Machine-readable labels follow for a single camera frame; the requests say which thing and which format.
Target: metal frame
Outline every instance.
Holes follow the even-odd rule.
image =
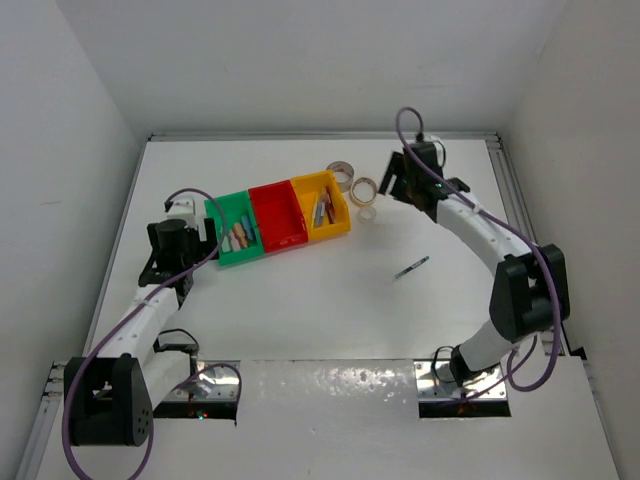
[[[493,166],[496,181],[498,183],[498,189],[502,198],[502,203],[505,208],[507,220],[510,224],[520,229],[523,233],[529,236],[531,239],[535,239],[531,221],[524,204],[524,199],[518,184],[517,178],[513,171],[511,162],[509,161],[502,141],[497,133],[491,132],[428,132],[439,136],[444,140],[484,140],[487,145],[491,164]],[[228,133],[213,133],[213,132],[158,132],[152,134],[148,142],[193,142],[193,141],[235,141],[235,140],[388,140],[396,138],[396,134],[393,132],[301,132],[301,133],[289,133],[278,134],[271,132],[228,132]],[[122,236],[122,230],[124,229],[124,223],[131,204],[131,198],[133,197],[133,191],[136,186],[140,167],[142,165],[142,158],[146,150],[146,143],[140,152],[138,158],[138,164],[136,171],[131,182],[131,188],[127,197],[127,202],[123,211],[120,225],[118,227],[118,233],[111,250],[111,256],[109,258],[109,264],[105,272],[104,281],[100,289],[100,295],[96,303],[91,325],[89,327],[89,333],[87,335],[87,341],[84,346],[84,355],[86,355],[93,342],[96,326],[98,323],[98,316],[102,308],[104,296],[111,276],[113,263],[115,261],[116,252],[120,239]],[[563,349],[569,351],[566,344],[566,335],[563,332]],[[543,344],[548,342],[545,336],[542,336]],[[56,377],[56,372],[62,372],[61,368],[64,368],[64,363],[54,363],[51,369],[52,374],[47,380],[45,390],[42,395],[42,401],[34,425],[29,436],[27,447],[24,451],[22,461],[18,470],[17,480],[35,480],[42,463],[42,457],[47,445],[47,441],[53,428],[53,421],[56,417],[58,407],[62,401],[62,383],[60,379]]]

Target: marker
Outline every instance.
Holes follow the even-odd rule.
[[[418,260],[416,263],[414,263],[413,265],[411,265],[410,267],[405,268],[403,271],[401,271],[400,273],[396,273],[393,276],[393,280],[398,280],[400,277],[404,277],[407,273],[409,273],[412,270],[415,270],[416,268],[418,268],[420,265],[422,265],[424,262],[426,262],[427,260],[429,260],[429,256],[427,255],[424,258],[421,258],[420,260]]]

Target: empty red bin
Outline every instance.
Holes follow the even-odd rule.
[[[266,253],[308,242],[307,226],[289,180],[249,189]]]

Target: white wall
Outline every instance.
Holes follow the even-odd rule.
[[[565,0],[57,0],[137,133],[438,129],[513,111]]]
[[[82,352],[141,146],[53,0],[0,16],[0,478]]]
[[[568,259],[572,315],[623,478],[640,471],[640,3],[574,0],[507,132],[536,233]]]

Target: tape roll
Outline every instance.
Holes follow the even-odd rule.
[[[361,198],[358,197],[355,190],[358,185],[367,184],[371,187],[371,198]],[[351,201],[355,203],[358,207],[367,207],[369,205],[373,205],[373,202],[376,201],[376,195],[378,194],[378,186],[376,182],[367,177],[360,177],[351,185],[351,189],[349,190],[349,196],[351,197]]]
[[[371,223],[375,221],[377,214],[378,212],[371,205],[362,207],[360,210],[358,210],[358,221],[360,223]]]
[[[331,170],[334,175],[336,173],[344,174],[347,179],[339,181],[338,176],[336,175],[336,181],[338,181],[338,187],[342,193],[349,191],[351,188],[351,184],[353,183],[353,167],[347,162],[333,162],[327,166],[327,170]]]

